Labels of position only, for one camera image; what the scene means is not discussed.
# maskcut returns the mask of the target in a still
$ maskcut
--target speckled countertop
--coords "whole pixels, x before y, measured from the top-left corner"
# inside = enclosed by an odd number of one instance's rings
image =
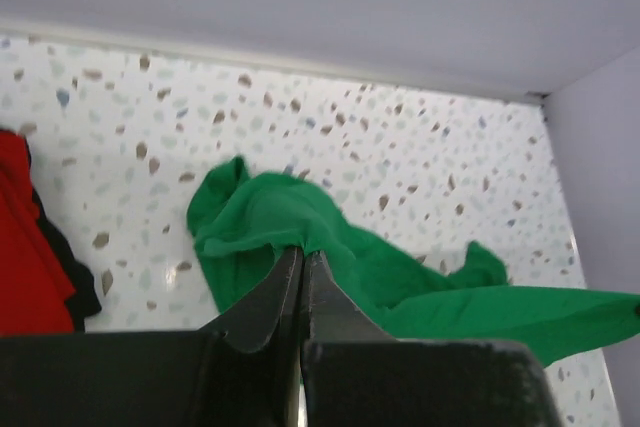
[[[0,119],[27,136],[47,213],[96,274],[105,309],[88,330],[216,315],[185,212],[237,153],[323,185],[442,272],[478,239],[516,284],[584,287],[531,106],[0,35]],[[600,351],[547,373],[566,425],[619,425]]]

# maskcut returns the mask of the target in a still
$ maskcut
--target brown speck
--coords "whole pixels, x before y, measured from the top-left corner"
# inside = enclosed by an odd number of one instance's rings
[[[222,121],[224,121],[224,110],[219,110],[216,113],[216,116],[213,118],[213,123],[214,124],[219,124]]]
[[[136,157],[143,160],[147,156],[147,144],[144,142],[138,142],[136,145]]]
[[[109,243],[109,232],[100,232],[93,239],[93,247],[96,249],[102,249]]]
[[[149,70],[149,66],[151,65],[151,61],[149,60],[149,56],[147,54],[140,56],[140,70],[146,72]]]
[[[113,285],[113,274],[111,273],[111,269],[109,269],[102,273],[102,293],[104,295],[107,295],[112,285]]]
[[[249,77],[247,74],[242,74],[240,77],[238,77],[238,84],[247,88],[251,87],[251,77]]]
[[[380,198],[378,199],[378,205],[380,206],[380,211],[384,211],[384,209],[387,207],[387,204],[389,203],[389,196],[388,195],[381,195]]]
[[[164,89],[160,89],[158,91],[158,94],[156,95],[156,97],[158,97],[158,100],[160,102],[162,102],[164,100],[164,98],[169,95],[171,93],[171,87],[166,87]]]
[[[149,174],[150,175],[155,174],[159,168],[160,168],[160,161],[158,160],[158,158],[151,157],[149,159]]]
[[[273,97],[271,97],[271,94],[269,92],[264,93],[264,97],[262,98],[262,103],[266,107],[271,107],[273,105]]]
[[[18,134],[23,137],[29,137],[31,134],[35,134],[38,131],[38,126],[35,122],[25,122],[18,129]]]
[[[176,271],[178,272],[186,272],[187,270],[191,270],[191,262],[183,260],[178,265],[176,265]]]
[[[178,182],[191,182],[195,178],[196,175],[193,172],[185,172],[178,178]]]
[[[94,82],[102,80],[102,71],[98,69],[82,69],[82,75]]]

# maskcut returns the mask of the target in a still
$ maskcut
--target white wall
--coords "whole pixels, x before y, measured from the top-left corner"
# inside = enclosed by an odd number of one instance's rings
[[[25,20],[498,98],[554,91],[640,45],[638,0],[0,0],[0,27]]]
[[[640,293],[639,85],[640,48],[553,94],[545,106],[592,288]],[[640,338],[605,353],[624,425],[636,427]]]

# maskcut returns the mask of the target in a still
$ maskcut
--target wrinkled fabric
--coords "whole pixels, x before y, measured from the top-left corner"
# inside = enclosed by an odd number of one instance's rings
[[[477,242],[448,276],[351,225],[317,185],[251,178],[236,157],[195,193],[187,225],[221,312],[265,278],[288,246],[323,250],[337,284],[388,333],[417,339],[507,339],[544,364],[638,333],[640,296],[508,285],[503,262]]]

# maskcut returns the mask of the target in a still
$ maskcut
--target red cloth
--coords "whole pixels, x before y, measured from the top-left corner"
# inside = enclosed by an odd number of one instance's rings
[[[0,335],[73,332],[73,285],[36,224],[24,140],[0,132]]]

